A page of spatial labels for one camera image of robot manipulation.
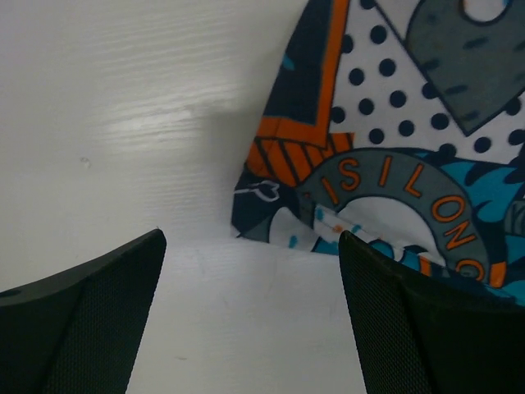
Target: table surface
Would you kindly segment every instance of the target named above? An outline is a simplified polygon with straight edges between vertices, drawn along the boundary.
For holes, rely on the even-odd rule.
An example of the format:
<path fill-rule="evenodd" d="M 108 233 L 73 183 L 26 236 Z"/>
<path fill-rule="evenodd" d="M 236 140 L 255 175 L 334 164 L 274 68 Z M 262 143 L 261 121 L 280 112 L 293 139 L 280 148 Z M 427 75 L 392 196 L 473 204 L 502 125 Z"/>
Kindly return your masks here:
<path fill-rule="evenodd" d="M 305 3 L 0 2 L 0 290 L 163 229 L 129 393 L 364 393 L 336 258 L 230 238 Z"/>

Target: patterned fabric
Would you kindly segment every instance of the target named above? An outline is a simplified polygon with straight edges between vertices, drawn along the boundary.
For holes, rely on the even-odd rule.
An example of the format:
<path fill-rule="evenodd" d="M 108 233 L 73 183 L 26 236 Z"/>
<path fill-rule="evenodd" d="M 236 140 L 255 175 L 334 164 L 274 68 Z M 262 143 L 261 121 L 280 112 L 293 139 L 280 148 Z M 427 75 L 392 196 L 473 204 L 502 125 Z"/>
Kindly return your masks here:
<path fill-rule="evenodd" d="M 348 230 L 525 305 L 525 2 L 310 0 L 235 188 L 236 234 Z"/>

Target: orange border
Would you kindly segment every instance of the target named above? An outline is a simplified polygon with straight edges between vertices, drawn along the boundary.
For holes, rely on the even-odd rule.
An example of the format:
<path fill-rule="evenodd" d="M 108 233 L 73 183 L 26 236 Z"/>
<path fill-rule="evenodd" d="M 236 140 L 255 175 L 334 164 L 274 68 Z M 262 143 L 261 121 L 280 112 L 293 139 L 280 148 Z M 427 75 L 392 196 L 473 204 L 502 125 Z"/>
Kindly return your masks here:
<path fill-rule="evenodd" d="M 350 0 L 334 0 L 328 42 L 322 63 L 322 83 L 317 105 L 317 123 L 314 126 L 283 117 L 264 117 L 257 137 L 276 137 L 326 147 L 331 102 L 336 87 L 341 44 L 345 34 Z"/>

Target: white surface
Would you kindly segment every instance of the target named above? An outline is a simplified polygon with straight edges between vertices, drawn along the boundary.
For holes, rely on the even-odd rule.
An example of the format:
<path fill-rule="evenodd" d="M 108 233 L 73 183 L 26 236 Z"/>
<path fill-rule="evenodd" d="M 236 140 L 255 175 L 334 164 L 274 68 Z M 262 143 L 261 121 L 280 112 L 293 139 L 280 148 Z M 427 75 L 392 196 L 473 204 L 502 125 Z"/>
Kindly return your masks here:
<path fill-rule="evenodd" d="M 305 0 L 2 0 L 0 290 L 160 227 L 129 393 L 363 393 L 336 259 L 229 238 Z"/>

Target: black textured pad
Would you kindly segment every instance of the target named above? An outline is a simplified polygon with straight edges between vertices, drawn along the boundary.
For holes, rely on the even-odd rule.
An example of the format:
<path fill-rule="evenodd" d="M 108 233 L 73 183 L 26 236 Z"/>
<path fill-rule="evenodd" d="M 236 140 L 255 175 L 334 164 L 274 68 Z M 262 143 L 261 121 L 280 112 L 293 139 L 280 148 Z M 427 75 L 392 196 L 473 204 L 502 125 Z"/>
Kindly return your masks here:
<path fill-rule="evenodd" d="M 165 250 L 152 231 L 0 293 L 0 393 L 124 393 Z"/>
<path fill-rule="evenodd" d="M 368 394 L 523 394 L 525 309 L 388 259 L 349 233 L 340 266 Z"/>

